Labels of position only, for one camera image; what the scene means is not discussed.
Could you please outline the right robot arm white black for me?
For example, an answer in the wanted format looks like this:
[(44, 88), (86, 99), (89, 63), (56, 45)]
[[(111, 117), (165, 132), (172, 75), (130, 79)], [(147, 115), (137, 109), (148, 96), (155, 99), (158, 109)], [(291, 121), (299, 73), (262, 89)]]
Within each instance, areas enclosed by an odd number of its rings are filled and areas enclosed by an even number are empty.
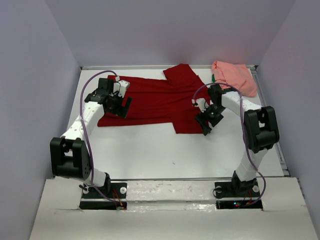
[(257, 186), (259, 166), (267, 152), (279, 142), (275, 109), (245, 99), (237, 88), (227, 83), (208, 83), (199, 88), (200, 91), (204, 89), (211, 102), (194, 93), (192, 105), (199, 108), (195, 120), (205, 136), (223, 119), (224, 110), (228, 109), (240, 118), (245, 147), (243, 157), (231, 180), (215, 183), (214, 191), (218, 199), (241, 197)]

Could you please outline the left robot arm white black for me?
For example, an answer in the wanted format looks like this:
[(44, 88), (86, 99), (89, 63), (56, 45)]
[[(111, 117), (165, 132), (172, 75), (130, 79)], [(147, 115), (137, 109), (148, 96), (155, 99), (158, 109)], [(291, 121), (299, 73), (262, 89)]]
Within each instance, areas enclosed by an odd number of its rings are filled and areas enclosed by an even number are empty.
[(54, 176), (81, 181), (101, 198), (110, 194), (110, 175), (94, 167), (89, 137), (105, 114), (127, 116), (132, 102), (131, 97), (125, 96), (129, 87), (130, 83), (119, 76), (100, 78), (93, 92), (80, 97), (78, 117), (62, 136), (52, 138), (49, 144)]

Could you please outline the red t shirt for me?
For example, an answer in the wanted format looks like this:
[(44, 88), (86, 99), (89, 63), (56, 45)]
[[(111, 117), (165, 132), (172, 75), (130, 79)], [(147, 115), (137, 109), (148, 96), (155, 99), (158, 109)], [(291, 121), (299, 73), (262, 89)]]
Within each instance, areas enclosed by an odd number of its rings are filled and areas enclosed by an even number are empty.
[(188, 64), (179, 64), (163, 71), (165, 79), (121, 76), (130, 83), (125, 93), (131, 97), (126, 118), (106, 113), (98, 127), (137, 126), (172, 123), (177, 134), (202, 134), (196, 121), (200, 113), (192, 98), (210, 99), (201, 78)]

